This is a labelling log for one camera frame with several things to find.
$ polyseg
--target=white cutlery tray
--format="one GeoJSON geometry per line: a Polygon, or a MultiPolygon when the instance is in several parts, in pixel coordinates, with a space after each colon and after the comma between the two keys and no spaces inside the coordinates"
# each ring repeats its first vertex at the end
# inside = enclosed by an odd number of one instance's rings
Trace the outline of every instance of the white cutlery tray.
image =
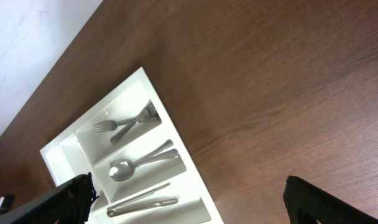
{"type": "Polygon", "coordinates": [[[168,116],[143,68],[78,118],[66,130],[40,150],[56,185],[79,174],[92,173],[100,196],[92,205],[87,223],[222,223],[190,155],[168,116]],[[105,119],[116,121],[135,117],[152,100],[159,122],[135,125],[116,145],[110,143],[115,131],[94,133],[92,125],[105,119]],[[179,157],[138,168],[125,181],[109,176],[110,162],[120,157],[132,161],[153,151],[171,139],[179,157]],[[109,218],[106,209],[125,199],[171,183],[171,186],[146,198],[178,196],[179,202],[159,208],[109,218]]]}

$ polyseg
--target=wooden surface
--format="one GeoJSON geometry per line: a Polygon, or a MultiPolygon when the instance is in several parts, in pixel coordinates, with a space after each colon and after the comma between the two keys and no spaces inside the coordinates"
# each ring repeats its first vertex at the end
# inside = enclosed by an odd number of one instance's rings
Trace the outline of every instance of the wooden surface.
{"type": "Polygon", "coordinates": [[[105,0],[1,136],[0,196],[50,190],[39,150],[140,66],[225,223],[289,223],[288,175],[378,218],[378,1],[105,0]]]}

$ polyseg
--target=spoon handle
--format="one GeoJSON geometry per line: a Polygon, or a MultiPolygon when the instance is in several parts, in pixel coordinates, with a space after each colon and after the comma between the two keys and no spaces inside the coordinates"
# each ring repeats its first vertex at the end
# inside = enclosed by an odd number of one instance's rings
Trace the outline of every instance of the spoon handle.
{"type": "Polygon", "coordinates": [[[143,202],[143,203],[135,203],[134,205],[127,205],[126,207],[115,208],[112,210],[108,210],[107,214],[109,217],[116,217],[118,215],[123,215],[131,212],[137,212],[141,210],[146,210],[150,208],[157,208],[161,206],[173,205],[178,203],[178,198],[168,198],[164,200],[156,200],[154,202],[143,202]]]}
{"type": "Polygon", "coordinates": [[[136,161],[136,163],[140,163],[140,162],[142,162],[142,161],[144,161],[146,159],[154,157],[157,154],[160,154],[161,152],[163,152],[164,150],[171,148],[172,146],[174,146],[174,143],[171,141],[171,139],[169,139],[165,143],[163,143],[161,146],[159,146],[157,149],[155,149],[152,152],[150,152],[148,155],[146,155],[146,156],[138,159],[136,161]]]}
{"type": "Polygon", "coordinates": [[[179,153],[176,149],[172,149],[172,150],[169,150],[167,152],[162,152],[154,157],[150,157],[148,159],[145,159],[143,161],[140,161],[140,162],[136,162],[135,163],[135,166],[136,167],[139,167],[139,166],[143,166],[145,164],[150,164],[150,163],[153,163],[153,162],[161,162],[161,161],[166,161],[166,160],[169,160],[169,159],[174,159],[174,158],[177,158],[179,156],[179,153]]]}
{"type": "Polygon", "coordinates": [[[120,207],[126,206],[127,204],[136,202],[137,200],[149,197],[149,196],[153,195],[154,193],[158,192],[159,190],[163,190],[163,189],[165,189],[166,187],[168,187],[170,185],[171,185],[171,183],[163,184],[160,187],[156,187],[156,188],[154,188],[152,190],[149,190],[149,191],[147,191],[147,192],[145,192],[143,194],[140,194],[140,195],[135,196],[133,198],[127,199],[127,200],[125,200],[123,202],[118,203],[117,205],[110,206],[108,208],[108,211],[112,211],[112,210],[118,209],[120,207]]]}

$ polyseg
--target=silver fork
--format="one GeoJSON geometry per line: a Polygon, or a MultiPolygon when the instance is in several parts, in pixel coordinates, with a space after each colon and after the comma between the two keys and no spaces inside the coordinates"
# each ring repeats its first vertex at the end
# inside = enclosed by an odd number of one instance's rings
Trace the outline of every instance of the silver fork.
{"type": "Polygon", "coordinates": [[[111,137],[110,143],[116,144],[132,127],[134,127],[135,124],[153,121],[155,117],[158,117],[156,108],[154,107],[152,101],[149,100],[144,109],[142,109],[142,111],[135,117],[135,120],[130,125],[123,127],[117,134],[111,137]]]}
{"type": "Polygon", "coordinates": [[[135,118],[125,119],[122,121],[104,120],[92,125],[94,133],[100,133],[104,131],[114,131],[118,126],[128,125],[135,121],[135,118]]]}

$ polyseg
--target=silver cutlery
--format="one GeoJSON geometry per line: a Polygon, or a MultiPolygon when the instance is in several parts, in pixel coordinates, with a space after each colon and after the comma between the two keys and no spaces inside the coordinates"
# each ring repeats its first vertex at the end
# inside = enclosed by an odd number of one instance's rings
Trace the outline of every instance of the silver cutlery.
{"type": "Polygon", "coordinates": [[[162,190],[162,189],[165,189],[167,188],[168,186],[170,186],[171,183],[166,183],[166,184],[163,184],[161,185],[160,187],[156,187],[152,190],[148,190],[147,192],[145,193],[142,193],[140,195],[137,195],[133,198],[129,198],[123,202],[120,202],[116,205],[113,205],[113,206],[110,206],[108,209],[107,209],[107,213],[109,215],[110,211],[112,211],[113,213],[115,213],[116,211],[120,210],[123,206],[125,206],[126,204],[129,204],[129,203],[132,203],[132,202],[136,202],[137,200],[140,200],[142,198],[146,198],[148,196],[151,196],[153,194],[155,194],[156,192],[158,192],[159,190],[162,190]]]}
{"type": "Polygon", "coordinates": [[[128,131],[134,127],[135,124],[141,123],[141,122],[147,122],[149,120],[152,120],[157,116],[157,111],[156,108],[154,107],[152,101],[149,100],[149,102],[146,104],[144,109],[138,114],[138,116],[135,117],[135,120],[130,124],[125,127],[123,127],[117,134],[115,134],[111,139],[110,143],[111,144],[117,144],[117,142],[125,135],[128,133],[128,131]]]}
{"type": "Polygon", "coordinates": [[[118,126],[128,125],[135,121],[135,118],[125,119],[122,121],[104,120],[92,125],[94,133],[100,133],[104,131],[115,131],[118,126]]]}
{"type": "Polygon", "coordinates": [[[172,146],[174,146],[174,143],[171,141],[171,139],[169,139],[165,143],[163,143],[161,146],[159,146],[157,149],[155,149],[152,152],[148,153],[147,155],[141,157],[136,162],[141,162],[141,161],[144,161],[144,160],[146,160],[150,157],[156,156],[157,154],[160,154],[161,152],[163,152],[166,149],[171,148],[172,146]]]}
{"type": "Polygon", "coordinates": [[[115,181],[123,181],[132,177],[136,167],[140,167],[153,162],[162,162],[169,159],[174,159],[179,156],[176,149],[162,152],[156,156],[140,160],[139,162],[131,162],[129,159],[118,159],[110,163],[109,176],[115,181]]]}
{"type": "Polygon", "coordinates": [[[177,197],[174,197],[174,198],[168,198],[164,200],[156,200],[153,202],[139,203],[137,205],[128,205],[127,207],[118,207],[112,210],[108,210],[107,214],[109,217],[116,217],[118,215],[123,215],[123,214],[131,213],[131,212],[138,212],[145,209],[157,208],[157,207],[166,206],[166,205],[173,205],[173,204],[178,203],[178,201],[179,199],[177,197]]]}

